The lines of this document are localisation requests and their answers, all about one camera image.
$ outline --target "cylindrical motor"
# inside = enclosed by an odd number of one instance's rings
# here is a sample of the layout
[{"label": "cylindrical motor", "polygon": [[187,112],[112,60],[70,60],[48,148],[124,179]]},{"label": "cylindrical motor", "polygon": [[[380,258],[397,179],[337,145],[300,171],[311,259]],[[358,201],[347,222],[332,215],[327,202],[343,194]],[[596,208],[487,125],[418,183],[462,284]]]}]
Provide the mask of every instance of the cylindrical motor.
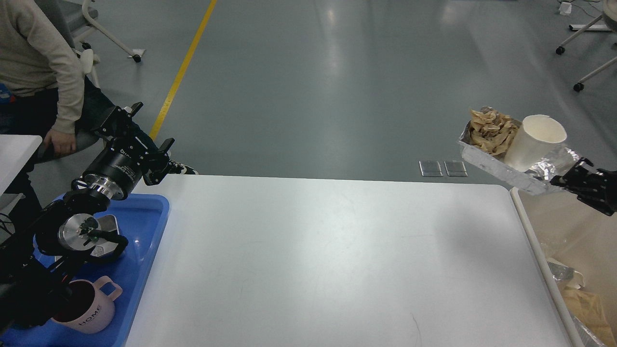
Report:
[{"label": "cylindrical motor", "polygon": [[138,163],[117,151],[101,152],[83,172],[84,181],[109,199],[124,200],[141,179]]}]

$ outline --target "shoe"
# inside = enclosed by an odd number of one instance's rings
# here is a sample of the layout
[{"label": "shoe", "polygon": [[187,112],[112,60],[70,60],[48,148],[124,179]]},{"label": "shoe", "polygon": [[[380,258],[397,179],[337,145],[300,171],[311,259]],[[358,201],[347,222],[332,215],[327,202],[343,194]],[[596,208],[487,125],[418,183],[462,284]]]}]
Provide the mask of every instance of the shoe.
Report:
[{"label": "shoe", "polygon": [[179,162],[173,160],[169,160],[169,165],[172,166],[172,169],[169,170],[170,174],[174,173],[177,175],[199,175],[199,172],[197,172],[197,170],[188,165],[180,164]]}]

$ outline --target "beige sweater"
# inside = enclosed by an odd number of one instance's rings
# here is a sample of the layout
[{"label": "beige sweater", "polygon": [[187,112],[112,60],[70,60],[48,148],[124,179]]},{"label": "beige sweater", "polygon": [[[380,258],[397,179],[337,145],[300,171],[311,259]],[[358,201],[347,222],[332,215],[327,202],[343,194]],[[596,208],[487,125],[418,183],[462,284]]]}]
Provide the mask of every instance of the beige sweater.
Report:
[{"label": "beige sweater", "polygon": [[0,0],[0,83],[16,96],[58,88],[52,128],[75,133],[83,106],[81,63],[33,0]]}]

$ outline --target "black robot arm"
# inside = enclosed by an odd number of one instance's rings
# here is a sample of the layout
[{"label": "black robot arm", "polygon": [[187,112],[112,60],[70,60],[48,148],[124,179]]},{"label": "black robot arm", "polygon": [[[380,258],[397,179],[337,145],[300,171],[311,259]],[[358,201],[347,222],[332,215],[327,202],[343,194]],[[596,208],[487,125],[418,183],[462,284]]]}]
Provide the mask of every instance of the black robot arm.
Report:
[{"label": "black robot arm", "polygon": [[[170,171],[167,151],[173,138],[149,149],[131,121],[142,105],[114,107],[102,122],[86,127],[106,142],[105,148],[62,199],[0,245],[0,334],[12,324],[45,324],[68,302],[67,285],[85,262],[114,261],[127,246],[124,236],[102,230],[93,215],[106,211],[111,200],[126,199],[142,177],[156,185]],[[113,255],[91,255],[100,238],[117,244]],[[60,258],[43,266],[33,255],[33,239],[41,254]]]},{"label": "black robot arm", "polygon": [[550,183],[574,193],[578,200],[606,214],[617,211],[617,171],[595,169],[594,164],[581,158],[563,176],[555,176]]}]

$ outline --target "blue tray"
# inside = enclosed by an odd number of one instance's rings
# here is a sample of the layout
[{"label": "blue tray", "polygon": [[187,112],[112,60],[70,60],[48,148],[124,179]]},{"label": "blue tray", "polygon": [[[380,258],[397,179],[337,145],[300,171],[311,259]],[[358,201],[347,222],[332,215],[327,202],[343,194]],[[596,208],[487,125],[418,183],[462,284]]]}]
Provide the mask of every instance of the blue tray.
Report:
[{"label": "blue tray", "polygon": [[[126,200],[112,201],[107,211],[95,217],[113,214],[118,219],[120,233],[128,246],[118,261],[106,265],[86,264],[75,279],[95,281],[108,275],[118,283],[123,293],[115,301],[115,315],[101,332],[87,335],[48,321],[42,327],[26,330],[9,329],[0,336],[6,347],[121,347],[131,330],[133,318],[154,262],[169,214],[169,202],[161,195],[131,194]],[[44,265],[52,257],[39,256]],[[109,285],[103,291],[109,294]]]}]

